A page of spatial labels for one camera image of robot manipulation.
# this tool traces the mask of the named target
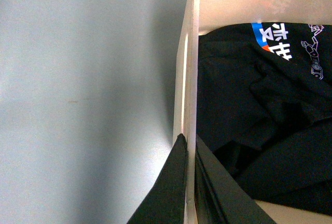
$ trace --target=white line drawing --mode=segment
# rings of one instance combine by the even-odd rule
[[[309,28],[311,32],[315,32],[314,36],[311,38],[313,44],[309,44],[306,41],[301,41],[302,47],[304,47],[307,53],[310,55],[311,58],[311,74],[315,77],[318,77],[320,80],[323,79],[323,69],[320,65],[320,59],[318,54],[318,41],[316,39],[316,35],[323,31],[322,25],[312,25],[309,24]]]

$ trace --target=black cloth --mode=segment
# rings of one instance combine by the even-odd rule
[[[275,224],[197,138],[195,204],[199,223]]]
[[[285,23],[272,36],[282,25],[201,36],[197,99],[198,135],[251,197],[279,204],[332,179],[332,27]]]
[[[187,165],[187,142],[180,134],[154,186],[127,223],[183,224]]]

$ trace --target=black t-shirt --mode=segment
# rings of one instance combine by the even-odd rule
[[[301,177],[300,166],[289,165],[291,156],[281,156],[291,142],[302,144],[292,155],[301,154],[296,161],[305,161],[315,142],[332,150],[331,43],[332,26],[293,23],[231,25],[200,37],[197,133],[243,188],[254,186],[244,175],[263,170],[264,156],[276,156],[280,170],[274,177],[290,167]],[[321,155],[316,150],[311,159],[323,161],[325,169],[313,163],[306,173],[324,177],[303,177],[302,184],[282,178],[289,187],[280,194],[331,180],[332,154]],[[273,180],[261,186],[268,192]]]

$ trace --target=printed graphic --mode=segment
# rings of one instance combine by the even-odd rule
[[[323,69],[320,65],[320,59],[318,54],[318,41],[316,36],[323,31],[322,25],[313,25],[308,24],[311,32],[314,32],[314,36],[311,38],[313,44],[309,44],[306,41],[301,41],[302,47],[304,47],[307,53],[310,55],[311,58],[311,74],[315,77],[318,77],[320,80],[323,79]]]
[[[284,23],[281,23],[280,25],[275,23],[272,27],[269,27],[266,30],[264,30],[261,23],[252,23],[252,27],[256,40],[263,49],[275,53],[288,61],[292,58],[290,49],[285,49],[289,48],[291,46],[290,44],[279,42],[278,45],[270,47],[267,43],[267,40],[287,40],[288,31],[286,31]]]

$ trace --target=gray wall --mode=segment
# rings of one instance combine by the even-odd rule
[[[186,0],[0,0],[0,223],[126,223],[171,148]]]

